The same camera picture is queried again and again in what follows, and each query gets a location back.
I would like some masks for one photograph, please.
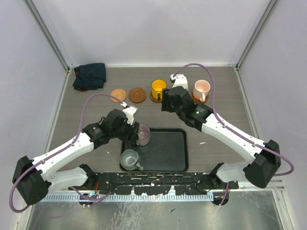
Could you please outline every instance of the pink mug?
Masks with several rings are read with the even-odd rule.
[[[206,100],[210,88],[211,86],[209,82],[207,82],[206,80],[198,80],[197,82],[195,82],[194,85],[193,96],[197,100],[204,102]]]

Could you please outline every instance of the mug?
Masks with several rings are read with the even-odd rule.
[[[162,89],[166,89],[167,84],[164,80],[154,80],[152,82],[152,96],[157,100],[162,99]]]
[[[208,95],[210,88],[211,86],[209,82],[207,82],[206,80],[198,80],[197,82],[195,82],[194,85],[193,96],[197,100],[204,102],[206,100],[206,96]]]

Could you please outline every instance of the gray table surface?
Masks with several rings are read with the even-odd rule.
[[[226,121],[251,134],[234,69],[232,67],[212,67],[209,69],[213,73],[216,82],[216,110]],[[174,113],[161,112],[161,104],[150,100],[151,82],[155,79],[164,79],[168,87],[171,88],[172,84],[169,81],[169,76],[177,70],[178,68],[107,68],[107,81],[104,88],[87,92],[79,92],[73,89],[72,83],[75,79],[75,74],[72,71],[50,150],[76,135],[83,104],[90,95],[99,92],[111,93],[118,88],[124,89],[128,95],[131,89],[141,87],[147,92],[147,98],[143,103],[132,103],[128,96],[125,99],[127,104],[138,108],[135,121],[140,124],[146,124],[149,127],[183,128],[188,136],[190,172],[209,172],[219,162],[233,163],[242,161],[243,158],[239,154],[219,140],[186,126]],[[198,67],[188,68],[183,73],[188,78],[190,92],[193,90],[194,83],[197,80],[204,79],[211,82],[206,71]],[[212,97],[209,98],[207,105],[212,106]],[[102,116],[106,116],[114,108],[122,109],[122,106],[119,103],[112,102],[108,97],[101,96],[92,99],[87,106],[83,126],[98,122]],[[113,139],[107,145],[103,145],[73,160],[62,170],[72,169],[80,164],[88,164],[95,172],[120,172],[120,148],[121,142],[118,139]]]

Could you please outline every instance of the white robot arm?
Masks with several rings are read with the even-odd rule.
[[[135,144],[138,140],[139,128],[139,123],[134,122],[133,117],[136,111],[137,108],[133,106],[126,107],[122,111],[114,109],[106,117],[103,117],[101,122],[87,125],[78,138],[73,137],[56,149],[32,160],[27,156],[19,159],[15,168],[13,183],[24,171],[39,162],[43,162],[33,168],[16,186],[27,205],[36,204],[48,192],[67,189],[71,186],[85,185],[91,187],[94,185],[97,181],[96,174],[86,164],[82,164],[72,170],[57,171],[77,157],[107,144],[112,138]],[[46,160],[46,158],[59,151],[59,154]]]
[[[245,160],[233,164],[219,163],[211,172],[213,183],[248,180],[257,187],[265,188],[280,167],[281,159],[259,146],[279,153],[279,145],[273,140],[265,143],[263,140],[254,138],[231,125],[218,114],[214,114],[210,107],[194,103],[187,91],[188,83],[183,74],[177,75],[177,77],[171,75],[170,79],[174,86],[172,89],[163,90],[161,110],[175,112],[186,125],[219,139]],[[250,139],[253,144],[246,142],[226,127]]]

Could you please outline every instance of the blue towel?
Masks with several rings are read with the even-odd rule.
[[[75,68],[75,90],[87,91],[104,87],[106,82],[106,67],[104,63],[93,63]]]

